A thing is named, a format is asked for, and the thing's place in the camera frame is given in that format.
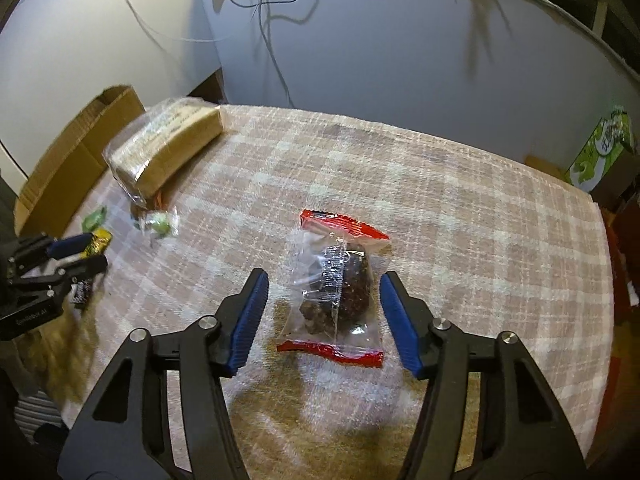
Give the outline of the black patterned candy packet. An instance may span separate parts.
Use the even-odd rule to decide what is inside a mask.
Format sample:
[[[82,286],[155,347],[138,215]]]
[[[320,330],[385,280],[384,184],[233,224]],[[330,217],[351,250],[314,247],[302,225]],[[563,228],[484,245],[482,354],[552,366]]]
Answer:
[[[78,310],[88,308],[93,296],[93,284],[94,278],[86,278],[74,283],[68,302]]]

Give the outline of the yellow candy packet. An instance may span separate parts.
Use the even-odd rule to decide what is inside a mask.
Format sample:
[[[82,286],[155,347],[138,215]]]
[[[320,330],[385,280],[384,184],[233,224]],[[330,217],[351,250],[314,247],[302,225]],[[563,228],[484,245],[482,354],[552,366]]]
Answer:
[[[92,232],[92,239],[84,251],[86,258],[103,255],[113,239],[113,234],[100,226]]]

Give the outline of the green candy packet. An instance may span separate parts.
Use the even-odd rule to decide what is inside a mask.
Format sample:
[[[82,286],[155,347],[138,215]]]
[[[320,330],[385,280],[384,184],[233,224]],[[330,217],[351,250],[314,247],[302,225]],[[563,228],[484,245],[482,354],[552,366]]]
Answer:
[[[99,229],[99,227],[104,223],[106,215],[107,206],[101,206],[99,208],[96,208],[96,210],[94,210],[91,214],[87,214],[81,222],[82,232],[92,233],[96,229]]]

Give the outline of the small green candy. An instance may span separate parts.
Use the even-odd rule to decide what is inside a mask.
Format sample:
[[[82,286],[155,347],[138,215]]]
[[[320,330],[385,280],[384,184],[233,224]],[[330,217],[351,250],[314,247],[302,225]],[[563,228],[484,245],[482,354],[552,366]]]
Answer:
[[[145,244],[155,246],[162,240],[175,238],[180,230],[180,216],[176,208],[169,210],[143,211],[134,222],[140,231]]]

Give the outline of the cracker pack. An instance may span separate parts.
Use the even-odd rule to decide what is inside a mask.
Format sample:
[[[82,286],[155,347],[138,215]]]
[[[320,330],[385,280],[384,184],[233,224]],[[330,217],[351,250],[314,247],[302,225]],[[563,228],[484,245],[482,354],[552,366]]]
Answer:
[[[148,198],[224,130],[220,106],[197,98],[150,107],[107,143],[103,159],[131,201]]]

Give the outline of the red clear snack bag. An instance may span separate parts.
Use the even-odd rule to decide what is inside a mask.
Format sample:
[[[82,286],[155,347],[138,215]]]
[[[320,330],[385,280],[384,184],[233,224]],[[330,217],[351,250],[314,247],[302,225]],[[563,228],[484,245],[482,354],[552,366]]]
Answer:
[[[303,210],[290,310],[277,350],[382,367],[378,283],[391,252],[390,237],[370,224],[335,212]]]

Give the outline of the brown cardboard box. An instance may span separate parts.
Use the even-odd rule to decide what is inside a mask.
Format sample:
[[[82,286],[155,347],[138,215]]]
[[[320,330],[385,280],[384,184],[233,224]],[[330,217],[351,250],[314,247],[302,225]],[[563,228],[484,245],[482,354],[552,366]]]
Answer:
[[[40,157],[17,196],[15,234],[62,236],[106,170],[104,148],[143,113],[137,92],[124,84],[105,89],[78,113]]]

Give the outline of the plaid table cloth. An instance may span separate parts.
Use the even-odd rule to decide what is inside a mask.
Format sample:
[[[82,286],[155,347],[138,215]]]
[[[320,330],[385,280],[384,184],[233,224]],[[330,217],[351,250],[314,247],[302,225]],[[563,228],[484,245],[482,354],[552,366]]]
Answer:
[[[584,192],[348,117],[224,106],[171,183],[177,232],[109,171],[85,312],[22,341],[64,479],[581,479],[613,291]]]

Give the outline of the green snack bag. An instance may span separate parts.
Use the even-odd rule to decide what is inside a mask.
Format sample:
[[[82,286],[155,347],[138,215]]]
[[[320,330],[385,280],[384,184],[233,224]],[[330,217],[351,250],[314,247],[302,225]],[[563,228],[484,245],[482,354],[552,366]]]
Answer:
[[[601,117],[588,140],[565,171],[564,180],[590,193],[608,173],[623,152],[634,153],[637,140],[631,119],[622,106],[614,106],[608,117]]]

